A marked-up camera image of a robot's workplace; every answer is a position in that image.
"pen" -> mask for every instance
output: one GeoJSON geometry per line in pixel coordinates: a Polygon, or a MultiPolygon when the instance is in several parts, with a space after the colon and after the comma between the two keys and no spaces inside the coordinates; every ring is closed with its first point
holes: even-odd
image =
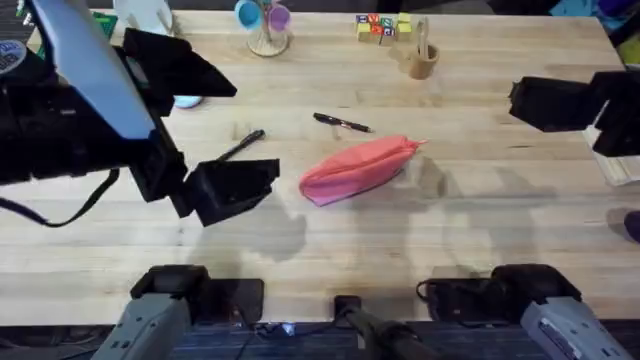
{"type": "Polygon", "coordinates": [[[325,123],[329,125],[338,125],[346,129],[357,130],[362,132],[373,132],[373,130],[368,126],[352,123],[346,120],[341,120],[338,118],[334,118],[333,116],[314,113],[313,117],[316,118],[316,120],[320,121],[321,123],[325,123]]]}
{"type": "Polygon", "coordinates": [[[238,145],[234,146],[233,148],[231,148],[231,150],[227,151],[226,153],[220,155],[220,157],[217,158],[216,160],[217,161],[229,160],[229,158],[231,158],[233,155],[237,154],[238,152],[240,152],[240,150],[246,148],[247,146],[251,145],[257,140],[260,140],[264,135],[265,135],[264,130],[256,130],[252,132],[251,134],[247,135],[244,139],[242,139],[238,145]]]}

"pink pencil case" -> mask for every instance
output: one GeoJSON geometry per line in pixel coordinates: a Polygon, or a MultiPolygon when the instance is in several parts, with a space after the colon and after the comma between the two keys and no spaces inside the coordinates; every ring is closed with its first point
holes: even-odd
{"type": "Polygon", "coordinates": [[[351,147],[304,174],[300,192],[323,206],[384,184],[425,142],[395,135],[351,147]]]}

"wooden tabletop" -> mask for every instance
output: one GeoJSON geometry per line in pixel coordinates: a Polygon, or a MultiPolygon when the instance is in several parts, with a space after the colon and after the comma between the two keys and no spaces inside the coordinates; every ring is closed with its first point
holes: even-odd
{"type": "MultiPolygon", "coordinates": [[[[621,68],[595,18],[430,16],[441,60],[416,81],[389,48],[356,41],[350,14],[294,14],[291,48],[263,59],[232,13],[175,13],[239,90],[174,110],[171,135],[194,166],[264,129],[266,140],[237,159],[280,158],[274,193],[202,228],[195,216],[178,219],[168,200],[144,203],[125,172],[62,229],[0,212],[0,324],[113,323],[140,276],[172,263],[264,279],[263,319],[272,321],[328,319],[337,294],[362,296],[381,317],[427,319],[418,281],[527,262],[556,266],[600,317],[640,317],[640,245],[620,234],[640,187],[608,187],[579,133],[542,134],[508,115],[522,76],[588,81],[621,68]],[[375,133],[318,123],[313,112],[375,133]],[[392,182],[323,208],[300,195],[306,170],[390,134],[429,140],[392,182]]],[[[114,42],[121,37],[118,28],[114,42]]],[[[105,177],[6,186],[0,196],[61,220],[105,177]]]]}

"wooden cup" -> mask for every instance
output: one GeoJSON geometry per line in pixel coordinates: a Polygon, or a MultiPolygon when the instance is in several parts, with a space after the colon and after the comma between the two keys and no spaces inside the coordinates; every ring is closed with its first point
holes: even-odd
{"type": "Polygon", "coordinates": [[[424,80],[431,75],[433,67],[440,59],[440,50],[432,44],[427,45],[425,54],[412,51],[407,59],[409,76],[416,80],[424,80]]]}

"black cable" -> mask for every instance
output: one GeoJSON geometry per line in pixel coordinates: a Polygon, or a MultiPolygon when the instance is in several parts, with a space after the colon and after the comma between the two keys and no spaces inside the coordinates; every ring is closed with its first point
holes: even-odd
{"type": "Polygon", "coordinates": [[[75,215],[73,215],[69,220],[66,220],[63,222],[52,223],[49,220],[45,219],[42,215],[35,212],[34,210],[31,210],[22,204],[19,204],[13,200],[5,199],[3,197],[0,197],[0,208],[12,211],[18,215],[24,216],[27,219],[37,222],[38,224],[46,227],[50,227],[50,228],[63,227],[65,225],[68,225],[76,221],[78,218],[84,215],[87,211],[89,211],[98,202],[98,200],[100,200],[100,197],[111,187],[111,185],[113,185],[118,180],[119,176],[120,176],[119,169],[109,170],[109,176],[107,176],[107,178],[102,182],[102,184],[100,184],[93,191],[93,193],[89,195],[89,198],[84,203],[84,205],[82,205],[80,210],[78,210],[78,212],[76,212],[75,215]]]}
{"type": "Polygon", "coordinates": [[[73,355],[67,355],[67,356],[63,356],[61,358],[59,358],[58,360],[69,360],[69,359],[75,359],[77,357],[83,356],[83,355],[87,355],[87,354],[91,354],[94,353],[96,351],[98,351],[99,347],[94,348],[94,349],[89,349],[89,350],[85,350],[85,351],[81,351],[79,353],[75,353],[73,355]]]}
{"type": "Polygon", "coordinates": [[[247,346],[249,346],[249,344],[251,343],[251,340],[253,340],[255,336],[256,336],[256,333],[251,332],[247,340],[245,340],[244,344],[242,344],[242,347],[240,348],[240,351],[238,351],[238,354],[236,355],[235,360],[240,360],[240,358],[242,357],[242,354],[244,354],[244,350],[247,348],[247,346]]]}
{"type": "Polygon", "coordinates": [[[274,337],[271,337],[269,335],[274,333],[277,329],[281,329],[282,325],[283,325],[282,323],[275,324],[270,329],[267,328],[267,326],[265,324],[257,324],[257,325],[254,324],[254,325],[251,325],[251,324],[249,324],[247,322],[246,318],[244,317],[244,313],[242,312],[242,309],[240,309],[239,307],[236,306],[236,310],[238,311],[238,315],[240,316],[240,321],[242,322],[242,325],[245,328],[251,330],[252,332],[251,332],[251,335],[247,338],[245,343],[240,348],[240,351],[236,355],[235,360],[240,360],[240,358],[242,357],[242,354],[244,353],[245,348],[249,345],[249,343],[251,343],[251,341],[253,340],[254,337],[258,337],[259,339],[264,340],[264,341],[280,341],[280,340],[299,339],[299,338],[303,338],[303,337],[307,337],[307,336],[311,336],[311,335],[320,334],[320,333],[325,332],[327,330],[331,330],[332,328],[339,329],[338,327],[336,327],[336,323],[340,319],[345,317],[347,315],[347,313],[348,313],[348,311],[342,311],[329,324],[323,325],[323,326],[319,326],[319,327],[317,327],[317,328],[315,328],[313,330],[309,330],[309,331],[304,332],[304,333],[295,333],[294,335],[288,335],[288,336],[274,338],[274,337]]]}

